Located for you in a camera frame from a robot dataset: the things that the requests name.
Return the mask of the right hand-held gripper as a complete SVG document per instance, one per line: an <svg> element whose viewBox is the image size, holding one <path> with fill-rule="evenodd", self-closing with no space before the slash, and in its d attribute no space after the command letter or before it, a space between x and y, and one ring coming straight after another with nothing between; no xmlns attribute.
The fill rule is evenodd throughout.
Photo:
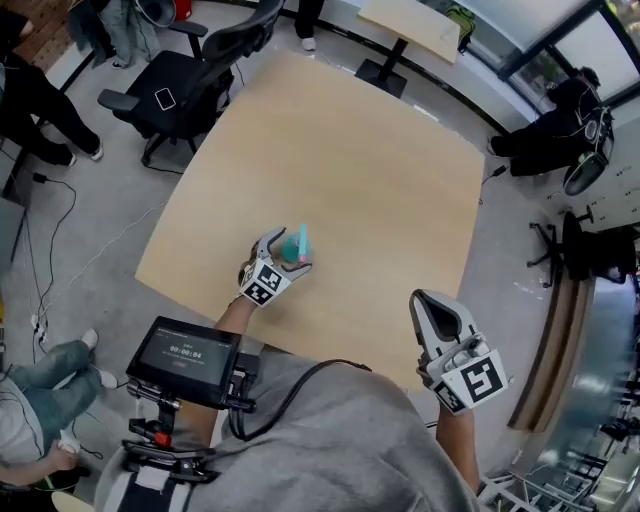
<svg viewBox="0 0 640 512"><path fill-rule="evenodd" d="M409 310L424 352L440 356L426 365L425 373L432 381L429 388L449 412L460 415L507 389L498 351L489 348L483 333L472 334L475 324L465 306L446 294L417 289ZM459 342L444 354L446 343Z"/></svg>

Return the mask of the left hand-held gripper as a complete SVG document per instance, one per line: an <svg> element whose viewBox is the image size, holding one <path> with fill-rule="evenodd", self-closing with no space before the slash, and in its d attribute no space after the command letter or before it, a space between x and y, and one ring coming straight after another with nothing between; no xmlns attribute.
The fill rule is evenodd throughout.
<svg viewBox="0 0 640 512"><path fill-rule="evenodd" d="M250 260L241 269L239 294L256 306L264 307L272 302L313 267L312 263L287 266L275 261L272 245L285 232L285 227L278 227L258 239L252 247Z"/></svg>

